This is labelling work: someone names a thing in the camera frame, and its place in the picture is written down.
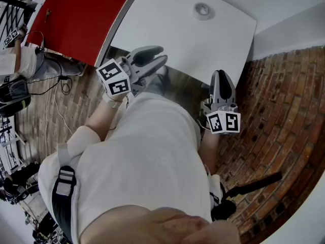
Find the black handle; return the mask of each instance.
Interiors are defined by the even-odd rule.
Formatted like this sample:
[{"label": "black handle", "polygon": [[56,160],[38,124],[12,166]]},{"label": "black handle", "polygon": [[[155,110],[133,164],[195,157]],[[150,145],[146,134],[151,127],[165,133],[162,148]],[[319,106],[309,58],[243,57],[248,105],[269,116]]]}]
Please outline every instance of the black handle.
[{"label": "black handle", "polygon": [[277,181],[280,181],[282,179],[282,173],[277,172],[274,174],[271,174],[269,176],[266,176],[260,180],[254,180],[251,182],[248,182],[247,184],[241,185],[241,186],[236,186],[229,190],[226,195],[223,196],[223,199],[226,199],[227,197],[235,197],[238,194],[247,194],[250,192],[254,192],[258,189],[261,189],[263,187],[266,187],[270,184],[273,184]]},{"label": "black handle", "polygon": [[219,74],[220,96],[224,100],[230,99],[233,92],[232,92],[232,87],[230,86],[229,81],[227,79],[227,76],[224,70],[219,70],[218,74]]}]

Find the red brick pattern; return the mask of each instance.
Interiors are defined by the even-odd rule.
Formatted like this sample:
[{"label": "red brick pattern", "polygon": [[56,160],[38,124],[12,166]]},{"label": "red brick pattern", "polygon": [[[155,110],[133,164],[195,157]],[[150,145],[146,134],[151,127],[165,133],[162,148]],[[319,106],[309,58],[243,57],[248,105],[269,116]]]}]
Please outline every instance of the red brick pattern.
[{"label": "red brick pattern", "polygon": [[282,171],[283,180],[232,200],[242,243],[260,243],[308,197],[325,170],[325,48],[249,62],[237,86],[241,133],[220,141],[227,189]]}]

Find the wrist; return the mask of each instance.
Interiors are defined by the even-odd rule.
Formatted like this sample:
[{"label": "wrist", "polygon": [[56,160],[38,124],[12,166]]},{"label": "wrist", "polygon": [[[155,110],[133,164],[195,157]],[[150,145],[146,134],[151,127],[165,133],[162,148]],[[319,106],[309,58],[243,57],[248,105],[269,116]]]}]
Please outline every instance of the wrist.
[{"label": "wrist", "polygon": [[124,99],[125,94],[117,96],[109,96],[106,92],[103,94],[103,101],[106,102],[111,108],[118,108]]}]

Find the red panel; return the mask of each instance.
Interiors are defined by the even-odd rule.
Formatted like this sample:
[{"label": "red panel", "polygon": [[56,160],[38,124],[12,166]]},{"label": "red panel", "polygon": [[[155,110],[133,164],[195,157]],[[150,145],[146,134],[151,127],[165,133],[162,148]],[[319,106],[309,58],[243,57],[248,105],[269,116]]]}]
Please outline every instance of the red panel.
[{"label": "red panel", "polygon": [[[94,65],[107,33],[126,0],[46,0],[31,31],[45,47]],[[45,22],[47,9],[51,15]],[[39,33],[27,42],[39,44]]]}]

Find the white shirt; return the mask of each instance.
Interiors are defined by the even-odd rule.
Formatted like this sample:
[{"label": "white shirt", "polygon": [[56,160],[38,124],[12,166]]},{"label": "white shirt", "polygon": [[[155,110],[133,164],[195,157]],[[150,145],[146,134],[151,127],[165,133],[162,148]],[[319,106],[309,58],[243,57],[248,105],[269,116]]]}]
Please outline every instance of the white shirt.
[{"label": "white shirt", "polygon": [[[101,214],[124,205],[171,207],[211,222],[199,143],[199,127],[190,115],[151,93],[135,98],[107,141],[80,127],[68,141],[71,167],[80,181],[79,237]],[[40,192],[53,217],[51,196],[58,172],[54,153],[39,171]]]},{"label": "white shirt", "polygon": [[[15,71],[16,55],[14,48],[0,49],[0,75],[13,74]],[[20,68],[18,73],[29,78],[36,69],[35,48],[21,47]]]}]

